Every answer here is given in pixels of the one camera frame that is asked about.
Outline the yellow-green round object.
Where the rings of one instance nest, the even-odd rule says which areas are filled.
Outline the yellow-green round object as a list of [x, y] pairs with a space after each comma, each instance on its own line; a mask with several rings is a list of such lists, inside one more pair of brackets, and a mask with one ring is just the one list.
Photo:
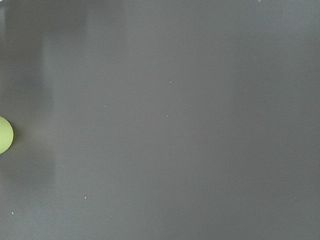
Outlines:
[[0, 117], [0, 154], [10, 148], [13, 139], [14, 131], [11, 124], [5, 118]]

